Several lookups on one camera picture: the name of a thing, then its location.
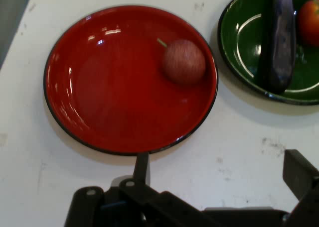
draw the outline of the green plate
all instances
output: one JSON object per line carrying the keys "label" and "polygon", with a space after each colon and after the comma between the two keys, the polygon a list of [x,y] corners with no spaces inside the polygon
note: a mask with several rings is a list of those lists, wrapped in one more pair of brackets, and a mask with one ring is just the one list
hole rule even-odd
{"label": "green plate", "polygon": [[[295,14],[308,0],[293,0]],[[296,66],[292,82],[282,94],[267,90],[263,70],[267,70],[272,0],[233,0],[218,24],[218,42],[222,56],[246,85],[284,103],[319,104],[319,48],[303,46],[297,38]]]}

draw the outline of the white countertop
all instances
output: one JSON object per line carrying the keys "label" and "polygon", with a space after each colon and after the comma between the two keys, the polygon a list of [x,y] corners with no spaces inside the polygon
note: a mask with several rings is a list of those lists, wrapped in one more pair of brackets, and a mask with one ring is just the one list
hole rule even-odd
{"label": "white countertop", "polygon": [[[134,157],[83,146],[55,122],[44,100],[47,56],[63,31],[108,6],[145,4],[173,12],[210,41],[231,0],[30,0],[0,69],[0,226],[63,226],[73,193],[107,190],[133,173]],[[276,103],[234,78],[212,42],[219,91],[206,121],[187,140],[151,155],[151,186],[196,208],[267,206],[291,211],[282,150],[319,166],[319,106]]]}

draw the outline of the red apple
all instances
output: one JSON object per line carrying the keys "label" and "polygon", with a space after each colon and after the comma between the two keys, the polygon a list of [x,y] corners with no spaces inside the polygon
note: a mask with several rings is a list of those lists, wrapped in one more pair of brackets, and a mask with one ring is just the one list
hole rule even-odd
{"label": "red apple", "polygon": [[203,53],[189,40],[174,41],[165,51],[163,71],[175,83],[198,83],[204,76],[205,68]]}

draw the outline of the plate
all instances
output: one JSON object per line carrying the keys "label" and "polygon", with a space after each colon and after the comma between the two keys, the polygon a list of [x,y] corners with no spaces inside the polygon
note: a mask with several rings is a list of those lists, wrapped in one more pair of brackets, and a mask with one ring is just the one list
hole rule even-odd
{"label": "plate", "polygon": [[[308,0],[293,0],[295,14]],[[297,58],[292,83],[282,94],[267,90],[260,75],[267,69],[272,0],[233,0],[218,25],[219,49],[233,73],[253,90],[294,105],[319,104],[319,49],[303,46],[297,38]]]}
{"label": "plate", "polygon": [[[181,86],[161,72],[165,47],[193,41],[206,59],[200,83]],[[169,148],[206,119],[218,75],[204,38],[183,19],[146,6],[112,7],[71,26],[44,71],[48,107],[74,139],[99,151],[136,155]]]}

